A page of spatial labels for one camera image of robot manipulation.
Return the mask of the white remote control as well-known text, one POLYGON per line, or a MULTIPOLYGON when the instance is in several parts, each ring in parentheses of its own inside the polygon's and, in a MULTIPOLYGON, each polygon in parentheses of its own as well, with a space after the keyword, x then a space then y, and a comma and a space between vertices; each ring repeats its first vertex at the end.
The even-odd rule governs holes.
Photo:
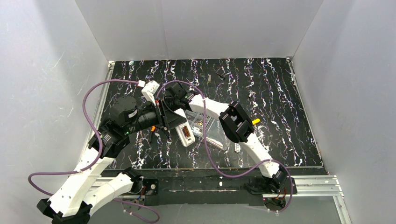
POLYGON ((187 117, 183 109, 175 110, 175 113, 184 118, 184 122, 175 127, 175 130, 181 140, 184 147, 190 146, 195 142, 195 136, 192 133, 190 124, 187 121, 187 117))

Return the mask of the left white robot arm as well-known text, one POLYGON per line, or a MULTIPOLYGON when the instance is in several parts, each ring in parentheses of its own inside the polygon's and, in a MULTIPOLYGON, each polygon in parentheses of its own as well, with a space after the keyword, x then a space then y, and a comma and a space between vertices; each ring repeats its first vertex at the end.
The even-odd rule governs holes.
POLYGON ((165 96, 142 105, 132 96, 118 98, 89 140, 81 161, 56 193, 39 201, 39 211, 54 224, 85 224, 99 208, 124 193, 145 195, 150 181, 133 168, 121 171, 95 190, 91 186, 129 144, 130 134, 153 126, 177 127, 186 122, 181 112, 189 108, 189 100, 180 96, 165 96))

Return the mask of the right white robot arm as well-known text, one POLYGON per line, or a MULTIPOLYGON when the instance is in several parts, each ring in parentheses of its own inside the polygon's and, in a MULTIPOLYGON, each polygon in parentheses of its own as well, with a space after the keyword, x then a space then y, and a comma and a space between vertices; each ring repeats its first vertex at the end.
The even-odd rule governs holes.
POLYGON ((212 100, 196 86, 192 86, 194 91, 186 92, 181 86, 184 82, 173 80, 166 82, 158 90, 163 89, 169 92, 172 101, 179 102, 177 108, 190 110, 203 114, 204 117, 210 116, 217 119, 222 125, 225 136, 233 143, 238 144, 247 154, 256 162, 247 171, 237 174, 228 175, 222 172, 212 159, 209 148, 206 153, 213 168, 221 175, 227 178, 240 178, 255 169, 259 169, 264 178, 264 187, 267 191, 278 191, 285 188, 286 182, 293 185, 293 179, 284 164, 272 158, 266 151, 263 144, 255 134, 255 128, 250 116, 240 105, 239 102, 221 103, 212 100))

